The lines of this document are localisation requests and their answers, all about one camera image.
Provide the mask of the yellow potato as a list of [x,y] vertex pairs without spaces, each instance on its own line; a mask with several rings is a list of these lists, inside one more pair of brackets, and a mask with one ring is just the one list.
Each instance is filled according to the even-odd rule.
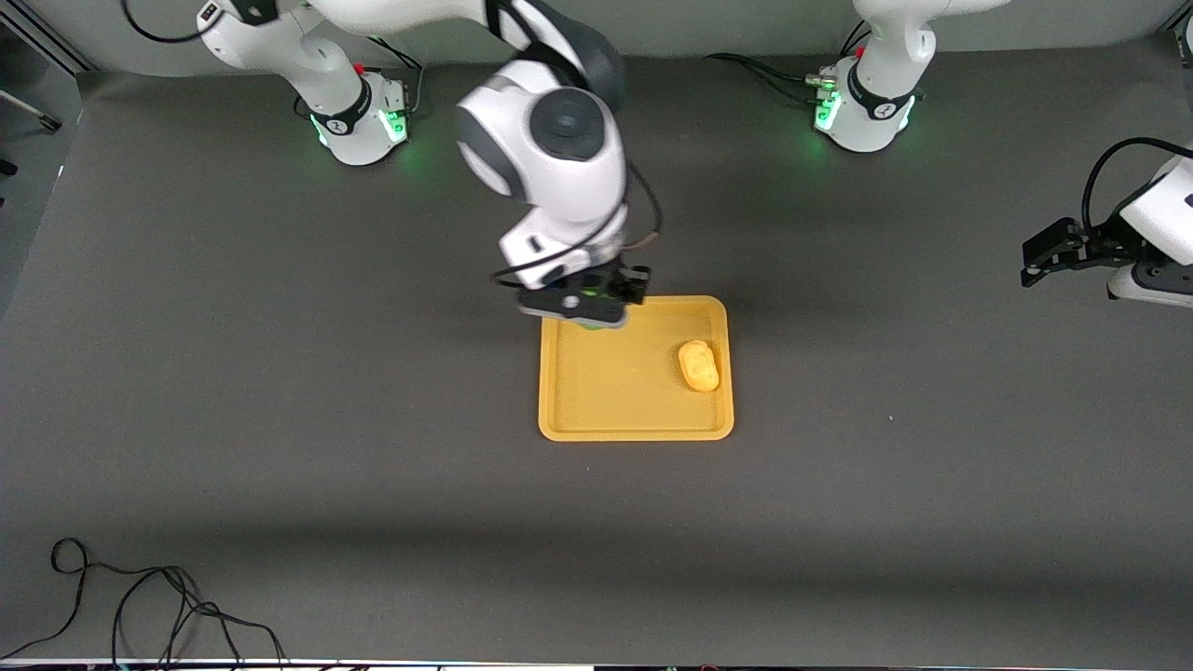
[[691,390],[712,392],[721,386],[721,370],[707,341],[691,340],[678,349],[680,373]]

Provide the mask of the yellow plastic tray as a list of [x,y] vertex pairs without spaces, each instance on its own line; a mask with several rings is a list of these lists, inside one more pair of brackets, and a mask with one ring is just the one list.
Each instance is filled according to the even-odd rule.
[[[538,427],[555,442],[698,442],[733,433],[727,308],[707,294],[651,296],[618,330],[542,320]],[[719,371],[694,390],[680,350],[701,341]]]

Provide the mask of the aluminium frame rail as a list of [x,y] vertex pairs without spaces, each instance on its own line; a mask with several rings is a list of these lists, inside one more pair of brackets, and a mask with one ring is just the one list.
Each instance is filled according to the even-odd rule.
[[0,21],[4,21],[10,33],[16,33],[43,59],[72,76],[99,69],[98,64],[35,13],[25,0],[0,0]]

